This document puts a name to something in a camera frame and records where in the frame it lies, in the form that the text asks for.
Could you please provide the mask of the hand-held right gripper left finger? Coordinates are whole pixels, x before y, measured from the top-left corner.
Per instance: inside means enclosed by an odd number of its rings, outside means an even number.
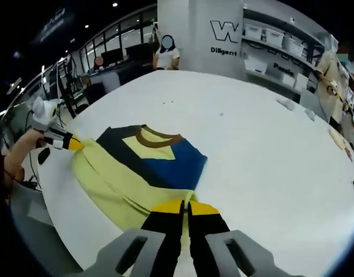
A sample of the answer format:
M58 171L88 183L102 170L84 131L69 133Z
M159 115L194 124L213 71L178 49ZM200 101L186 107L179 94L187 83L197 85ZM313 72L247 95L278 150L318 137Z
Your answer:
M181 252L184 200L154 207L139 229L125 231L102 248L87 276L173 276Z

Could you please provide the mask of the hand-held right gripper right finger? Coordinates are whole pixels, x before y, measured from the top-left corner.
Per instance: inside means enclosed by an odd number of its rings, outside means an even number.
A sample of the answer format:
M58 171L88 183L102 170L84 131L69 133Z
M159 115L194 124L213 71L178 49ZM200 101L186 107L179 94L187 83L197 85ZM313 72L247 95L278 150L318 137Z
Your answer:
M273 255L239 230L230 230L211 205L188 204L190 254L197 276L281 276Z

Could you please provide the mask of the person's left hand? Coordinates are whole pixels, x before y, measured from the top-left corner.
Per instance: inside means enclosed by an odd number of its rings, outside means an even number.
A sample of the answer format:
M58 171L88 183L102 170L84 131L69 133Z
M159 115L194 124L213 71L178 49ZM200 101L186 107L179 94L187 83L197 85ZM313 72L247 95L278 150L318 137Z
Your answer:
M10 157L23 160L33 149L36 143L42 145L44 143L44 134L40 131L29 129L26 131L12 146Z

